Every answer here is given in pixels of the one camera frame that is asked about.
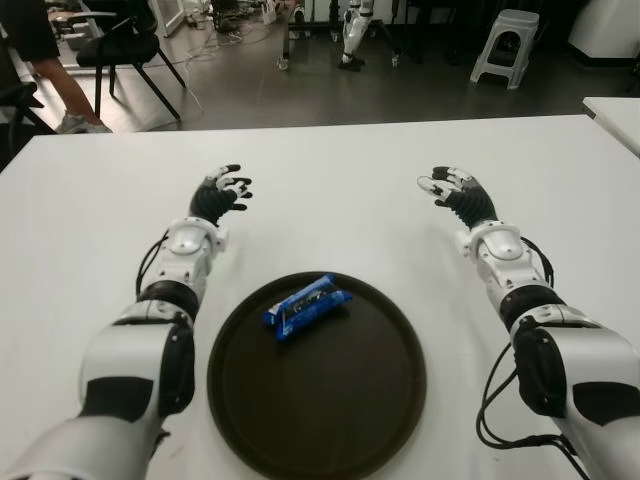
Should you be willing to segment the right robot hand black silver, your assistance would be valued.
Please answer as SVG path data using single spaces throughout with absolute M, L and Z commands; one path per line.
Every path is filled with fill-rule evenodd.
M 498 216 L 491 197 L 468 172 L 454 167 L 434 167 L 430 176 L 420 176 L 417 185 L 435 198 L 435 205 L 451 210 L 469 229 Z

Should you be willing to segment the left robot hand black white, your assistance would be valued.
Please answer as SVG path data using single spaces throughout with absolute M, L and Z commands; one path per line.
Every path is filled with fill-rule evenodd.
M 243 200 L 253 196 L 249 191 L 252 180 L 236 176 L 240 170 L 240 165 L 230 164 L 208 174 L 191 198 L 189 215 L 217 226 L 226 213 L 246 211 L 247 205 Z

